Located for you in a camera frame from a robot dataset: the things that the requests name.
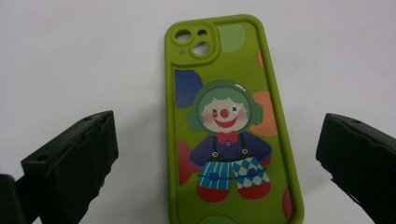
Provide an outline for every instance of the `purple shirt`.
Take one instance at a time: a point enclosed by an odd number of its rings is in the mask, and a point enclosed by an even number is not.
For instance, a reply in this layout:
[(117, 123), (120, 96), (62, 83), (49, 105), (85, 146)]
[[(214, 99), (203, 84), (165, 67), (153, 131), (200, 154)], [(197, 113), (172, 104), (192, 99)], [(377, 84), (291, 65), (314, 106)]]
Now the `purple shirt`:
[[(247, 152), (243, 151), (243, 142), (245, 142)], [(215, 151), (217, 151), (217, 157), (213, 156)], [(238, 134), (235, 143), (227, 141), (224, 144), (219, 143), (217, 137), (209, 135), (191, 152), (190, 159), (193, 164), (204, 167), (208, 161), (239, 161), (246, 157), (255, 157), (257, 161), (262, 162), (270, 156), (271, 146), (268, 143), (252, 133), (244, 132)]]

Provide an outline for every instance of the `clown face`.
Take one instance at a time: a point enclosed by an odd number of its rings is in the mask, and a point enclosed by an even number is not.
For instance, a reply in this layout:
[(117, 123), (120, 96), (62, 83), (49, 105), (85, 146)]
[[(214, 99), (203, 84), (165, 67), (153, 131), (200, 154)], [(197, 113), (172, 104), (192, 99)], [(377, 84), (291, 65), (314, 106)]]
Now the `clown face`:
[(213, 99), (210, 104), (205, 105), (201, 115), (204, 117), (204, 126), (215, 133), (239, 131), (248, 123), (248, 112), (244, 104), (238, 104), (230, 98)]

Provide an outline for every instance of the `red shoe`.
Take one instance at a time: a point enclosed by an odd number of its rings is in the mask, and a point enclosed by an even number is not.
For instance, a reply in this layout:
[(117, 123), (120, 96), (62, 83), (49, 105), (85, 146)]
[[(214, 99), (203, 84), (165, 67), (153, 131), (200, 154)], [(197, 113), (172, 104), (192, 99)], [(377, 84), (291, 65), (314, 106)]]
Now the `red shoe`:
[(238, 189), (242, 197), (250, 200), (260, 199), (265, 197), (271, 190), (271, 182), (253, 187)]
[(227, 198), (230, 192), (227, 189), (207, 189), (201, 186), (197, 186), (198, 196), (209, 203), (219, 203)]

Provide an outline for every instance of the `silicone phone case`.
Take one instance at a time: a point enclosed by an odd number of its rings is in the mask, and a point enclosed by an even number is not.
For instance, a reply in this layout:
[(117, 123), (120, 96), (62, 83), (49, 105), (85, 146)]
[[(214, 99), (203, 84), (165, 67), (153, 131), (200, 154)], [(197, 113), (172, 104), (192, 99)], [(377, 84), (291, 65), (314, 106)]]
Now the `silicone phone case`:
[(249, 15), (176, 23), (165, 69), (171, 223), (302, 223), (262, 24)]

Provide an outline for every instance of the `clown cheek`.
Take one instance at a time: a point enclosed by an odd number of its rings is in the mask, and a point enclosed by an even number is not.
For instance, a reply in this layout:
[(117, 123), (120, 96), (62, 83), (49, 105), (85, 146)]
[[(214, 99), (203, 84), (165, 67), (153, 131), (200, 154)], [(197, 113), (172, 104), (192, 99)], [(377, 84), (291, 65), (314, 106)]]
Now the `clown cheek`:
[(248, 120), (247, 111), (244, 109), (239, 110), (238, 121), (247, 121), (247, 120)]
[(205, 114), (205, 115), (204, 115), (204, 119), (205, 119), (205, 124), (211, 124), (211, 123), (213, 123), (212, 114)]

